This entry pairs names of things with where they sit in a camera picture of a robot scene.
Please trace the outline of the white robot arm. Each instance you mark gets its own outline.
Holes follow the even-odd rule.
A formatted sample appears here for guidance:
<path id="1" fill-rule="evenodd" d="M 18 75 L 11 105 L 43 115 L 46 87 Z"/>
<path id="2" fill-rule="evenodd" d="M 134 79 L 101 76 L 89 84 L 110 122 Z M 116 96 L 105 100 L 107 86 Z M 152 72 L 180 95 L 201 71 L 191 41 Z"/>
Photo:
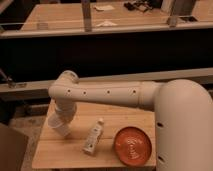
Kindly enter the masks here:
<path id="1" fill-rule="evenodd" d="M 81 84 L 74 72 L 66 70 L 48 94 L 59 115 L 67 115 L 78 102 L 152 111 L 156 171 L 213 171 L 213 98 L 194 81 Z"/>

